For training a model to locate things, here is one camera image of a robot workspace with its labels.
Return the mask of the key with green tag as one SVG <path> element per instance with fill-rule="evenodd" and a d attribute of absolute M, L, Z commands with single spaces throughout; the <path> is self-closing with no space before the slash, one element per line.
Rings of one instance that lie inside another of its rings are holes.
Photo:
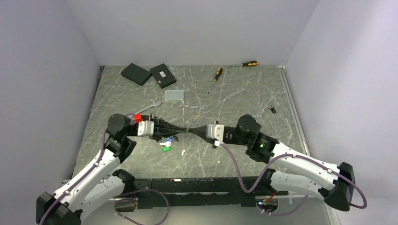
<path fill-rule="evenodd" d="M 168 152 L 168 151 L 171 151 L 172 148 L 171 147 L 163 147 L 161 150 L 162 150 L 162 152 Z"/>

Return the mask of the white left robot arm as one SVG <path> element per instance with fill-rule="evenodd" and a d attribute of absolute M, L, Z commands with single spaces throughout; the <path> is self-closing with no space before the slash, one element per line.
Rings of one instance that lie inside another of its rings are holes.
<path fill-rule="evenodd" d="M 160 141 L 187 132 L 156 117 L 135 114 L 114 114 L 109 117 L 96 156 L 59 189 L 43 192 L 36 201 L 36 222 L 39 225 L 79 225 L 108 199 L 128 197 L 140 187 L 135 177 L 118 169 L 133 152 L 137 143 L 131 136 Z"/>

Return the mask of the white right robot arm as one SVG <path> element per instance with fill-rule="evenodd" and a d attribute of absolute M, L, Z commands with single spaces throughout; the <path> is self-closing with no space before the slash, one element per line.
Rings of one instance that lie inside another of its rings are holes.
<path fill-rule="evenodd" d="M 324 202 L 340 211 L 349 211 L 353 206 L 355 177 L 351 164 L 342 162 L 338 165 L 323 162 L 300 153 L 277 139 L 265 135 L 261 125 L 249 114 L 239 118 L 235 127 L 221 124 L 209 124 L 188 129 L 188 132 L 204 139 L 213 146 L 227 144 L 246 147 L 246 154 L 256 162 L 278 165 L 292 170 L 294 175 L 261 172 L 259 190 L 269 195 L 273 191 L 301 192 L 319 197 Z"/>

